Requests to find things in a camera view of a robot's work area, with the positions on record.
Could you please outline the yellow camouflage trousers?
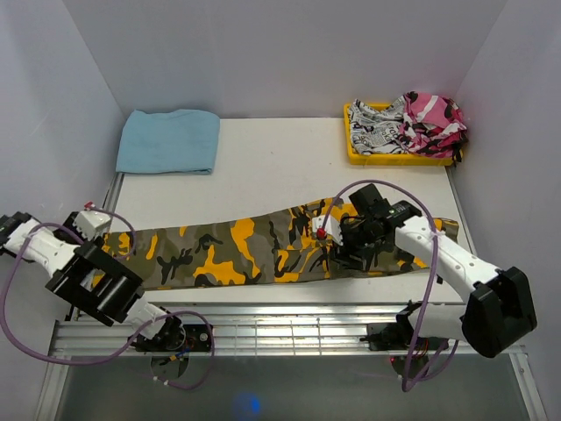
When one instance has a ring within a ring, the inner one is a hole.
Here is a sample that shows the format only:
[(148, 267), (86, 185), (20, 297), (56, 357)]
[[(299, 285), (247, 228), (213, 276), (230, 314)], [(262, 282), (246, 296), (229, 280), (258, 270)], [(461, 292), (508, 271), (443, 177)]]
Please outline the yellow camouflage trousers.
[(312, 228), (313, 218), (324, 214), (336, 220), (359, 215), (350, 203), (324, 198), (227, 222), (108, 232), (103, 250), (120, 258), (146, 290), (381, 277), (427, 267), (396, 247), (379, 253), (367, 272), (332, 265), (332, 239), (317, 239)]

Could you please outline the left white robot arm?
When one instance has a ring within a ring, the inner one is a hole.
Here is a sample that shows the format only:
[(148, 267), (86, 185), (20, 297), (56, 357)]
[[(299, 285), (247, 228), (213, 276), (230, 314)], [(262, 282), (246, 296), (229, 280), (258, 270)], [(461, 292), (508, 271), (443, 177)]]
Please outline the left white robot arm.
[(136, 350), (172, 352), (184, 345), (180, 319), (149, 303), (141, 278), (106, 253), (99, 238), (62, 236), (16, 212), (1, 216), (1, 252), (39, 264), (49, 276), (48, 290), (103, 325), (140, 329)]

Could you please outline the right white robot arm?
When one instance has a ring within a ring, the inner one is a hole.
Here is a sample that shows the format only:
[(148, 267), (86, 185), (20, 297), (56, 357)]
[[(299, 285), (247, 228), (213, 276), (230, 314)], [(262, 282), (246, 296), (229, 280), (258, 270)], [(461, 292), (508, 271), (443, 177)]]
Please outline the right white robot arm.
[(414, 197), (390, 204), (375, 181), (352, 186), (357, 214), (339, 222), (332, 260), (341, 268), (366, 272), (381, 252), (395, 248), (428, 264), (431, 280), (448, 283), (463, 304), (410, 302), (393, 323), (368, 336), (371, 344), (416, 348), (426, 339), (453, 339), (493, 358), (536, 329), (529, 279), (519, 268), (501, 269), (438, 233), (429, 211)]

